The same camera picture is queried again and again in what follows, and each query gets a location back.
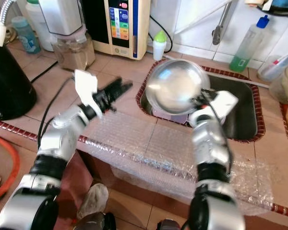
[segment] digital display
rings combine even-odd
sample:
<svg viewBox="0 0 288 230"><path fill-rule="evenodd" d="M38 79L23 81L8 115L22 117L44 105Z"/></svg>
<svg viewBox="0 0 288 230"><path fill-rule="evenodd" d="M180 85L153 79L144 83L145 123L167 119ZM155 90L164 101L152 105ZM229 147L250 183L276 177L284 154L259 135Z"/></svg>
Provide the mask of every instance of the digital display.
<svg viewBox="0 0 288 230"><path fill-rule="evenodd" d="M128 10L110 7L112 37L129 40Z"/></svg>

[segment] green liquid bottle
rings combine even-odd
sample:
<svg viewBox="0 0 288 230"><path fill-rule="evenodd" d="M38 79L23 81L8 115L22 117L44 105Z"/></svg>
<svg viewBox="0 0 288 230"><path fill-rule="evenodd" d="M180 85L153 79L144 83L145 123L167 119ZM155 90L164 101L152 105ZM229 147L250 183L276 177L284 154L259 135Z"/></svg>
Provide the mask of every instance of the green liquid bottle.
<svg viewBox="0 0 288 230"><path fill-rule="evenodd" d="M268 15L261 17L258 23L251 25L241 42L229 68L236 72L242 72L247 67L250 59L257 50L259 44L264 38L264 28L269 22Z"/></svg>

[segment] orange hose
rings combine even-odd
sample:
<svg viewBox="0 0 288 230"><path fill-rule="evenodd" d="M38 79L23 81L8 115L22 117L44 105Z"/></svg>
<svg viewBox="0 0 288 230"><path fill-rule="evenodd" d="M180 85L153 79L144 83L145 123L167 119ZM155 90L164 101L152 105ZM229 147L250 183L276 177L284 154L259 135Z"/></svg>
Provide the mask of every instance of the orange hose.
<svg viewBox="0 0 288 230"><path fill-rule="evenodd" d="M0 187L0 197L1 197L4 193L6 193L9 190L10 186L14 183L16 176L19 172L20 160L19 160L18 152L9 142L0 138L0 145L2 145L9 152L13 160L12 172L9 178L6 180L6 182L4 182L3 185L1 185Z"/></svg>

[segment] plastic bottle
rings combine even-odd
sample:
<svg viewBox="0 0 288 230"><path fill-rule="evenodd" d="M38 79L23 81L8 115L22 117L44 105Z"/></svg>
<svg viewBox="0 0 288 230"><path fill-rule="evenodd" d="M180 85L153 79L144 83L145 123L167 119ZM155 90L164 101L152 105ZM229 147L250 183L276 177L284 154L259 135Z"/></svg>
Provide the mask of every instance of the plastic bottle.
<svg viewBox="0 0 288 230"><path fill-rule="evenodd" d="M12 18L12 24L18 33L18 38L29 54L40 52L40 47L27 19L22 16Z"/></svg>
<svg viewBox="0 0 288 230"><path fill-rule="evenodd" d="M27 0L25 8L34 25L41 46L45 50L53 52L53 48L50 42L50 33L46 25L43 12L40 8L40 5L38 4L38 0Z"/></svg>
<svg viewBox="0 0 288 230"><path fill-rule="evenodd" d="M159 61L162 59L165 46L167 45L167 36L161 30L154 37L153 49L154 49L154 60Z"/></svg>
<svg viewBox="0 0 288 230"><path fill-rule="evenodd" d="M257 47L264 38L264 28L269 22L268 15L261 17L258 23L251 25L246 33L238 51L236 52L229 68L236 72L242 72L255 53Z"/></svg>

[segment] tiled countertop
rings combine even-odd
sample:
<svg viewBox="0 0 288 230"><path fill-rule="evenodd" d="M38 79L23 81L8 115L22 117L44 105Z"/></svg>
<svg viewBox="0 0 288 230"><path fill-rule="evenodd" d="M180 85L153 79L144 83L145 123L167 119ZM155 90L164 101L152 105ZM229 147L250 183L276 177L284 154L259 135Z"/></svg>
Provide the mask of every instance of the tiled countertop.
<svg viewBox="0 0 288 230"><path fill-rule="evenodd" d="M29 55L24 52L19 43L9 44L9 48L30 80L55 62L54 54L47 51ZM169 54L175 58L194 61L199 65L228 70L228 65L225 63L217 63L175 52ZM151 54L146 54L141 61L134 61L96 52L96 60L87 71L97 75L98 87L100 88L112 81L115 76L122 76L125 80L133 81L133 88L115 103L118 112L136 117L148 123L157 123L161 126L170 127L173 130L182 131L183 127L180 125L147 116L136 104L135 95L154 62ZM242 75L250 78L252 81L259 81L256 77L256 71L253 69L246 69ZM63 70L56 65L33 83L38 95L38 100L34 108L20 118L5 122L37 134L47 104L65 79L70 76L71 72ZM261 161L271 166L274 203L288 207L288 139L283 125L283 117L279 103L271 98L268 90L260 88L259 92L266 129L265 135L260 140L252 143L239 143L230 140L230 145L234 153L248 158L249 161L254 164L256 164L256 161ZM73 103L78 104L79 102L80 100L74 89L74 83L70 81L52 105L46 120L58 112L64 111ZM92 126L90 125L85 131L85 136L89 137L91 135L90 127ZM12 132L7 132L1 128L0 136L22 145L25 148L36 151L36 142L34 141L20 137ZM79 143L78 148L85 150L83 143Z"/></svg>

